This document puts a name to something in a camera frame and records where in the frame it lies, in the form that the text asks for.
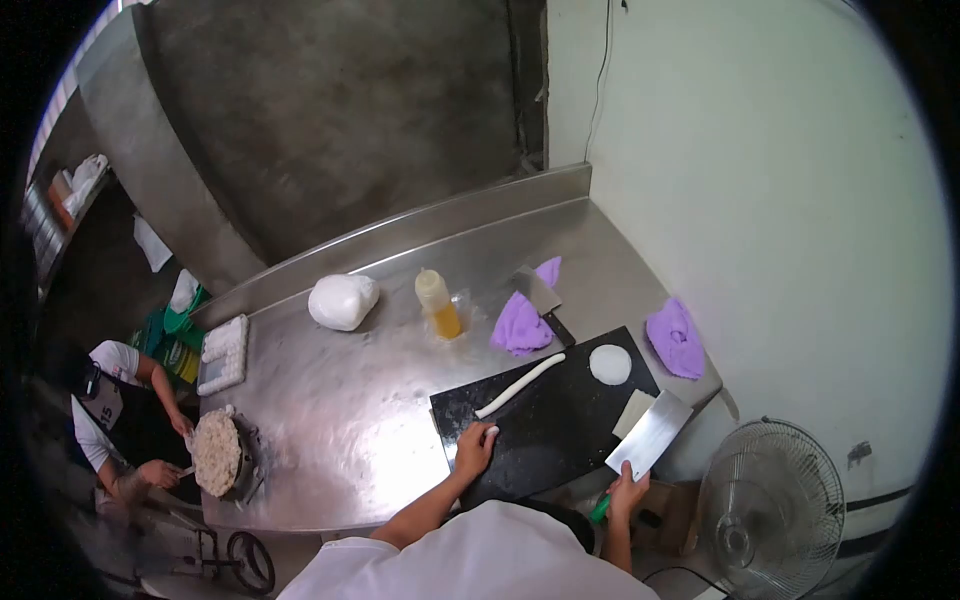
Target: white shirt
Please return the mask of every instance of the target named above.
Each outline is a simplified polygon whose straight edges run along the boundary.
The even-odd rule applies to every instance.
[[[402,552],[365,538],[325,544],[277,600],[320,598],[658,600],[631,575],[584,552],[552,516],[497,500]]]
[[[136,380],[136,368],[140,364],[140,353],[136,348],[120,342],[106,341],[90,352],[90,359],[100,365],[101,371],[126,383],[141,385]],[[93,470],[99,471],[108,456],[112,456],[121,465],[129,466],[75,396],[70,396],[70,404],[73,409],[73,435]],[[110,429],[123,411],[123,400],[113,384],[101,377],[100,392],[86,404],[86,408]]]

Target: pile of dumplings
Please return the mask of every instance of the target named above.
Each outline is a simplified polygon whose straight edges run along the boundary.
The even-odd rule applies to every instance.
[[[197,484],[212,496],[227,493],[240,465],[237,427],[225,410],[200,417],[193,439],[193,464]]]

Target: black apron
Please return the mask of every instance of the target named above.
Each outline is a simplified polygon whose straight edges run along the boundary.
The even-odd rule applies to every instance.
[[[134,468],[155,459],[189,468],[192,464],[190,453],[183,443],[183,437],[170,424],[170,418],[156,392],[121,381],[105,372],[101,372],[101,377],[107,380],[102,381],[101,386],[113,385],[123,401],[123,409],[113,426],[107,429],[82,400],[80,405],[124,460]],[[183,406],[180,409],[194,424],[197,423],[199,408]],[[193,475],[183,477],[168,492],[189,504],[200,504],[200,487]]]

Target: black hat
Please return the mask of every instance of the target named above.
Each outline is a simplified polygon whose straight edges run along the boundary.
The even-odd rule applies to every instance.
[[[76,397],[86,396],[86,384],[95,374],[93,360],[79,346],[57,340],[44,349],[37,373],[47,383]]]

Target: fan grille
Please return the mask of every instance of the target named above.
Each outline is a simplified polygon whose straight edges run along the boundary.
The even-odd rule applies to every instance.
[[[846,506],[824,449],[796,425],[764,418],[733,431],[713,455],[700,516],[722,586],[743,600],[787,600],[827,574]]]

